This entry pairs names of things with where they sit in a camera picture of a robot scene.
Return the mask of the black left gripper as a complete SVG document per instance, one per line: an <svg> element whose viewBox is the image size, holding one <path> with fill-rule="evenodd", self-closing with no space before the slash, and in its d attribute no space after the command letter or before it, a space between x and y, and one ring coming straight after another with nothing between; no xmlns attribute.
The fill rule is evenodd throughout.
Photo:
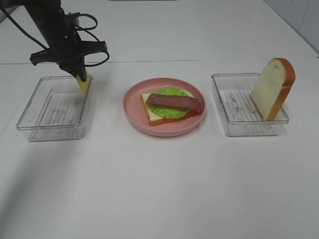
<svg viewBox="0 0 319 239"><path fill-rule="evenodd" d="M105 41L83 41L72 21L78 14L65 14L59 0L28 0L24 7L49 46L31 54L32 64L54 62L61 70L87 81L84 58L107 53Z"/></svg>

